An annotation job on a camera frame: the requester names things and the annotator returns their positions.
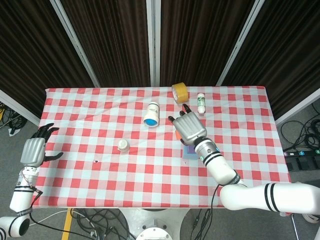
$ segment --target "floor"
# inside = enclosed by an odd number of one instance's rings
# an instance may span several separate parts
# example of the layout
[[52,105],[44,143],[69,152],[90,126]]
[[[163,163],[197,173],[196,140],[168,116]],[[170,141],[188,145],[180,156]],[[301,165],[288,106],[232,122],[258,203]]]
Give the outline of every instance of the floor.
[[[320,111],[320,100],[314,103],[314,106]],[[305,122],[312,118],[316,112],[311,106],[303,109],[291,120],[299,120]],[[299,135],[300,126],[292,124],[283,128],[283,133],[288,139],[292,141]],[[15,136],[9,137],[8,128],[4,127],[0,130],[0,181],[2,182],[2,191],[0,195],[0,216],[14,216],[14,212],[9,209],[13,189],[17,180],[19,171],[22,168],[20,164],[20,157],[23,150],[25,140],[28,139],[35,131],[37,127],[28,122],[26,126]],[[290,146],[282,136],[281,144],[283,148]],[[291,173],[291,179],[293,182],[305,182],[309,180],[319,179],[320,170],[315,171],[302,171]],[[66,209],[60,208],[42,208],[34,209],[32,213],[34,219],[41,220],[53,213],[63,211]],[[190,239],[190,234],[194,219],[198,214],[199,209],[191,209],[185,216],[181,232],[180,239]],[[43,223],[53,226],[55,228],[63,229],[66,218],[66,212],[59,213]],[[319,224],[311,224],[306,222],[300,214],[295,215],[296,225],[299,233],[300,240],[312,240],[314,239]],[[195,229],[193,237],[195,237],[198,230]],[[85,234],[76,221],[72,221],[71,230],[77,233]],[[118,226],[120,234],[125,235],[125,232],[121,226]],[[24,240],[43,240],[47,237],[58,240],[61,239],[61,232],[44,228],[42,226],[33,225],[29,227],[28,232],[23,236]],[[110,235],[110,239],[118,239],[115,235]],[[76,235],[70,235],[70,240],[85,239]],[[213,211],[213,221],[210,231],[208,232],[206,239],[224,239],[224,240],[292,240],[295,239],[294,229],[289,217],[281,217],[278,213],[259,210],[259,209],[245,209],[239,211],[230,211],[227,209],[215,209]]]

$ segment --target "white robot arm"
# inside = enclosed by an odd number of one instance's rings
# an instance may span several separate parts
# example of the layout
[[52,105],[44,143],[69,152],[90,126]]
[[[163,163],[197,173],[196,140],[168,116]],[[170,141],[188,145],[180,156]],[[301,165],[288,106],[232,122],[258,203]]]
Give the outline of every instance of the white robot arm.
[[[0,240],[5,240],[7,237],[21,237],[27,232],[32,204],[42,194],[34,187],[38,178],[37,168],[43,162],[56,160],[63,155],[60,152],[56,156],[45,156],[46,143],[51,133],[59,129],[52,127],[53,125],[49,123],[40,127],[24,144],[20,160],[24,168],[19,173],[10,203],[10,209],[16,212],[16,216],[0,217]],[[32,202],[34,192],[37,192],[38,196]]]
[[220,200],[229,210],[257,208],[273,212],[320,214],[320,188],[303,183],[268,183],[246,187],[237,172],[232,169],[216,144],[207,136],[207,130],[189,107],[186,113],[168,119],[180,133],[181,142],[194,145],[194,150],[215,181],[224,186]]

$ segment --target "blue lid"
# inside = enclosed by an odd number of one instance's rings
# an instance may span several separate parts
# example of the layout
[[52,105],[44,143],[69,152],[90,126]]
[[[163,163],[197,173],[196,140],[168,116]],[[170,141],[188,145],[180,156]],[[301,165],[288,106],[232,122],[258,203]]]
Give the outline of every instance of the blue lid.
[[144,120],[144,123],[149,125],[149,126],[154,126],[154,125],[157,125],[157,121],[153,120],[153,119],[146,119]]

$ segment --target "table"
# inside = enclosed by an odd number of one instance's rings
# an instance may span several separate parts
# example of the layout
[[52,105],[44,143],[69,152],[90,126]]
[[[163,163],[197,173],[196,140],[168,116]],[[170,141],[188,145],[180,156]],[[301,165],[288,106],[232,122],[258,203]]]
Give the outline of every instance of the table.
[[[205,93],[199,117],[208,137],[249,187],[290,182],[266,90],[262,86],[188,87],[191,110]],[[200,160],[182,159],[168,116],[182,109],[171,87],[49,88],[40,125],[59,127],[46,154],[64,152],[39,168],[38,207],[208,208],[217,183]],[[158,102],[159,126],[143,124]],[[130,150],[117,150],[127,139]],[[214,207],[222,207],[220,191]]]

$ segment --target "dark brown curtain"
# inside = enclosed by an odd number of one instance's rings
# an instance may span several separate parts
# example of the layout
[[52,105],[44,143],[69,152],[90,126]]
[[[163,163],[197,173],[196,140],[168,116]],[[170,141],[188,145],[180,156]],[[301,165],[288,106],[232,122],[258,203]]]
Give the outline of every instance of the dark brown curtain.
[[162,0],[160,85],[214,86],[254,0]]
[[275,119],[320,88],[320,1],[264,2],[223,85],[266,87]]
[[146,0],[62,0],[102,87],[150,86]]
[[40,117],[46,88],[93,87],[49,1],[0,1],[0,89]]

